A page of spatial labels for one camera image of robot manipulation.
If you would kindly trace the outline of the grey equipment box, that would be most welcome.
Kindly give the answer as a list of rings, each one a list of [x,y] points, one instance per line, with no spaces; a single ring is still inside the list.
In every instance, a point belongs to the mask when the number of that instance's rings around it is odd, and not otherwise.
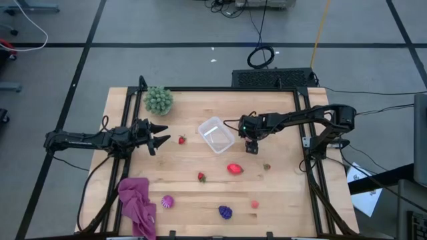
[[[289,9],[297,0],[233,0],[236,7],[271,7],[276,9]]]

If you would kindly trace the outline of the red object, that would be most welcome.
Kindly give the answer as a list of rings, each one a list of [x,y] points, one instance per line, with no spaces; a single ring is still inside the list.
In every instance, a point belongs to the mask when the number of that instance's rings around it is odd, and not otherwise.
[[[8,41],[0,38],[0,47],[8,51],[10,60],[15,61],[17,59],[17,51]]]

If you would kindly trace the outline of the black keyboard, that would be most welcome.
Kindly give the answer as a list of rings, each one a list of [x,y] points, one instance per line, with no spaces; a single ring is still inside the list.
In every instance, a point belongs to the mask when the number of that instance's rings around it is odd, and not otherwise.
[[[407,212],[408,240],[427,240],[427,215]]]

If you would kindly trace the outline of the purple toy blackberry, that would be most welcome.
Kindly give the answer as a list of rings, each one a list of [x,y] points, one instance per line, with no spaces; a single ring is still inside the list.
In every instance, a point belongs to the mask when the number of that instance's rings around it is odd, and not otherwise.
[[[225,205],[219,206],[218,211],[219,211],[220,216],[223,219],[230,219],[233,215],[232,209],[228,206],[225,206]]]

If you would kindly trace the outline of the clear plastic tupperware container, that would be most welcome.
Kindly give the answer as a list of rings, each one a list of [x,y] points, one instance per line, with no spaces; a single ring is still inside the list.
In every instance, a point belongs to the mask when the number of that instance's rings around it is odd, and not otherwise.
[[[214,153],[223,153],[235,143],[235,137],[219,117],[209,118],[197,130]]]

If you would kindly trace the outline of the green potted plant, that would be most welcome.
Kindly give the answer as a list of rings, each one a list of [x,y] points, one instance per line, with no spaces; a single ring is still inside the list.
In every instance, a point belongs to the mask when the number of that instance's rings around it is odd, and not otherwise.
[[[167,115],[173,105],[173,95],[162,86],[148,87],[143,98],[145,109],[154,115]]]

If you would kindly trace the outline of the white paper sheet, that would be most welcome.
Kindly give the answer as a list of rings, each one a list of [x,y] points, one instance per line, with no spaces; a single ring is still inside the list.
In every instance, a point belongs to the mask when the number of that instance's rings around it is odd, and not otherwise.
[[[352,166],[346,173],[348,184],[353,181],[366,178],[367,176],[371,177],[371,172],[361,168],[361,166],[359,166],[357,163],[352,163]],[[354,194],[351,196],[353,206],[368,217],[371,217],[375,210],[376,204],[378,203],[381,192],[382,189],[375,189],[369,192]]]

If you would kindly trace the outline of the magenta cloth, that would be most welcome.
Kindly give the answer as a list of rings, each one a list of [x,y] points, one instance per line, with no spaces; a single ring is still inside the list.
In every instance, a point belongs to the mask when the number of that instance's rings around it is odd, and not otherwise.
[[[133,236],[156,240],[156,204],[149,199],[149,180],[125,178],[119,183],[118,193],[123,204],[121,213],[132,221]]]

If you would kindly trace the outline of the black aluminium table frame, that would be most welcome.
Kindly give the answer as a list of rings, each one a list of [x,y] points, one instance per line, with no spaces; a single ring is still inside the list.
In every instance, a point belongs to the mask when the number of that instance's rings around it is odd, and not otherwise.
[[[174,207],[157,207],[155,228],[159,236],[176,231],[179,237],[315,237],[328,232],[328,216],[318,199],[312,198],[302,172],[302,136],[320,133],[320,124],[294,126],[260,142],[257,155],[246,153],[236,142],[223,153],[214,153],[197,128],[211,117],[236,126],[236,119],[251,111],[287,113],[306,105],[325,105],[323,89],[311,88],[303,95],[293,91],[232,89],[229,87],[178,87],[173,90],[173,109],[168,115],[150,116],[167,125],[171,137],[156,155],[145,147],[136,149],[129,164],[130,177],[149,180],[149,198],[160,204],[164,195],[175,199]],[[178,143],[180,135],[186,142]],[[244,172],[232,175],[227,166],[237,163]],[[270,164],[266,171],[263,164]],[[206,182],[198,181],[198,173]],[[251,202],[259,207],[253,209]],[[232,209],[223,219],[221,205]]]

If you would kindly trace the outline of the grey furniture foot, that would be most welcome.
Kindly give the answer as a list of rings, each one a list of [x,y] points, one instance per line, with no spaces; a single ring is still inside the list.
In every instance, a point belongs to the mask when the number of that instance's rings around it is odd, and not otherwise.
[[[21,92],[22,85],[20,83],[15,82],[0,82],[0,91],[14,91]]]
[[[12,0],[13,3],[5,4],[0,3],[0,12],[15,14],[16,11],[28,10],[28,11],[54,11],[60,12],[58,4],[53,3],[30,3],[27,0]]]

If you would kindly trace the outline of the dark desk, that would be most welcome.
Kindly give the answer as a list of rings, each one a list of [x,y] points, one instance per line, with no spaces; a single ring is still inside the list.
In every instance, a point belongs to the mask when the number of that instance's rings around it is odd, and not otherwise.
[[[383,188],[389,190],[397,186],[397,192],[391,193],[398,198],[397,240],[408,240],[407,212],[414,211],[427,215],[427,187],[415,179],[414,164],[404,165],[393,170],[351,182],[351,194],[364,193]]]

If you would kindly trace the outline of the black computer case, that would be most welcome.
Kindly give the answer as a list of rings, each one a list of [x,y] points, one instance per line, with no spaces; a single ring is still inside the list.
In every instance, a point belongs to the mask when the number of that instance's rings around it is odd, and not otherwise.
[[[232,87],[317,87],[311,68],[233,70]]]

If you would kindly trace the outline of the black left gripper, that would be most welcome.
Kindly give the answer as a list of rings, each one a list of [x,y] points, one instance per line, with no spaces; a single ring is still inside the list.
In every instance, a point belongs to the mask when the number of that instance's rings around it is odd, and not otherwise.
[[[162,132],[168,128],[167,125],[156,125],[150,123],[148,119],[134,119],[132,125],[132,144],[134,147],[140,147],[146,145],[151,156],[155,155],[155,148],[158,149],[163,143],[165,143],[171,136],[164,135],[161,137],[151,136]]]

